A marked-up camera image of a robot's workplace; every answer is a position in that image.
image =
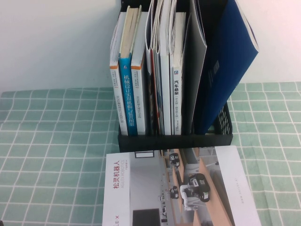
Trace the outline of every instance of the black plastic holder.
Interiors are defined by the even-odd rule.
[[[142,6],[142,11],[147,12],[150,7],[151,0],[121,0],[121,12],[126,12],[127,6]],[[189,11],[189,0],[178,0],[176,5],[177,12]],[[210,3],[204,7],[208,8],[208,12],[215,12],[218,15],[222,13],[220,3]],[[210,21],[212,32],[215,30],[214,21]],[[220,113],[214,121],[214,130],[209,130],[205,135],[166,135],[166,136],[123,136],[120,129],[118,134],[118,143],[120,152],[136,152],[149,150],[166,150],[174,148],[191,148],[191,147],[212,147],[230,145],[233,139],[232,124],[227,103],[221,109]]]
[[[214,121],[214,130],[205,135],[123,136],[119,130],[120,152],[166,150],[174,148],[212,147],[231,145],[232,123],[228,105],[221,109]]]

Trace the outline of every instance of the book spine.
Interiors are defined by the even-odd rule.
[[[174,77],[174,134],[181,135],[182,130],[182,69],[173,69]]]
[[[127,136],[127,121],[122,97],[119,68],[110,68],[121,134]]]
[[[138,135],[145,135],[146,119],[145,119],[145,101],[143,96],[143,81],[142,81],[142,68],[141,66],[132,66],[132,76],[134,79],[134,100],[136,111],[136,122]]]
[[[169,55],[167,56],[161,55],[160,60],[161,60],[164,134],[171,135]]]
[[[169,72],[170,72],[170,113],[171,113],[171,135],[174,135],[174,56],[169,55]]]
[[[130,136],[137,135],[137,124],[135,114],[133,81],[131,72],[131,58],[119,58],[119,67],[121,75],[121,84],[123,90],[123,99],[125,103],[126,117],[127,117],[127,130]]]

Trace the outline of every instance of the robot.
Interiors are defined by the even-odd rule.
[[[179,191],[177,186],[173,186],[170,190],[170,198],[172,199],[178,199],[179,198]]]
[[[197,210],[199,201],[209,201],[209,184],[204,174],[198,173],[189,177],[187,185],[180,187],[185,210]]]
[[[169,163],[172,166],[175,166],[176,168],[180,165],[180,159],[178,153],[172,153],[169,155]]]

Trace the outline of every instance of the white wall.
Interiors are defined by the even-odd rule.
[[[242,82],[301,81],[301,1],[237,1],[260,49]]]
[[[242,82],[301,80],[301,1],[238,0],[260,53]],[[0,0],[0,92],[112,86],[120,0]]]
[[[0,0],[0,92],[112,86],[120,0]]]

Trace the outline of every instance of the blue book spine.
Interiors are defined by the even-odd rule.
[[[123,99],[126,109],[127,130],[129,136],[137,135],[133,80],[131,71],[132,54],[128,58],[119,58]]]

